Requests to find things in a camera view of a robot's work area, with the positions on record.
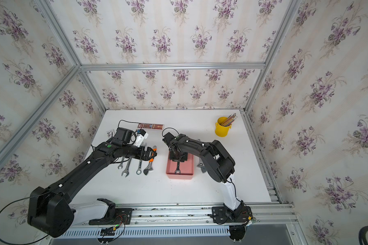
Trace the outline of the pink plastic storage box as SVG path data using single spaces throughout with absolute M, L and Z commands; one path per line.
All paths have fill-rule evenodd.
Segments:
M 194 176 L 194 156 L 188 154 L 184 162 L 167 161 L 166 175 L 169 179 L 191 180 Z

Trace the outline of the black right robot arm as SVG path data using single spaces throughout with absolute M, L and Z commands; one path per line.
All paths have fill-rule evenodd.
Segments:
M 163 135 L 163 142 L 167 145 L 169 159 L 173 162 L 185 162 L 189 155 L 198 157 L 208 175 L 223 185 L 224 206 L 230 212 L 243 211 L 243 201 L 238 198 L 234 185 L 235 161 L 220 141 L 202 142 L 185 134 L 174 136 L 172 133 L 166 133 Z

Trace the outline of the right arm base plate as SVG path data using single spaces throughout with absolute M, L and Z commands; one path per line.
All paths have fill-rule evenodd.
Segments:
M 231 210 L 226 206 L 212 207 L 211 218 L 219 225 L 225 223 L 246 223 L 253 219 L 250 207 L 239 205 L 237 209 Z

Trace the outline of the orange handled adjustable wrench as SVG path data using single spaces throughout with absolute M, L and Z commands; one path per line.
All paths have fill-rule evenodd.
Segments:
M 152 168 L 153 160 L 154 160 L 153 158 L 149 160 L 147 167 L 143 170 L 144 175 L 148 175 L 150 171 L 153 171 Z

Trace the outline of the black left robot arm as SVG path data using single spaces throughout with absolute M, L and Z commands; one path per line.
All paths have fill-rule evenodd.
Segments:
M 149 161 L 157 155 L 156 150 L 132 141 L 138 138 L 135 131 L 117 128 L 114 136 L 100 143 L 92 153 L 66 176 L 47 188 L 38 187 L 30 195 L 27 223 L 57 238 L 71 226 L 97 221 L 113 224 L 116 222 L 114 202 L 99 198 L 91 203 L 73 205 L 73 198 L 100 171 L 118 158 Z

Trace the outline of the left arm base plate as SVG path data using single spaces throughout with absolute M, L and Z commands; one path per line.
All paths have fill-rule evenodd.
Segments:
M 132 208 L 116 208 L 115 210 L 108 211 L 107 214 L 101 219 L 90 220 L 89 225 L 117 225 L 122 222 L 126 225 L 129 225 L 132 211 Z

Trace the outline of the long silver combination wrench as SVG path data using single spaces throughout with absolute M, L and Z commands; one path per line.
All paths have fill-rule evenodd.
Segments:
M 129 159 L 127 160 L 126 167 L 125 167 L 125 169 L 122 171 L 122 176 L 124 176 L 124 177 L 128 177 L 128 176 L 129 176 L 129 168 L 130 168 L 131 160 L 132 160 L 132 158 L 129 158 Z

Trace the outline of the silver end wrench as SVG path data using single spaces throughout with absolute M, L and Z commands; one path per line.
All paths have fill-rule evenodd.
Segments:
M 177 166 L 176 166 L 175 174 L 176 174 L 176 175 L 181 174 L 181 170 L 180 170 L 180 162 L 177 162 Z

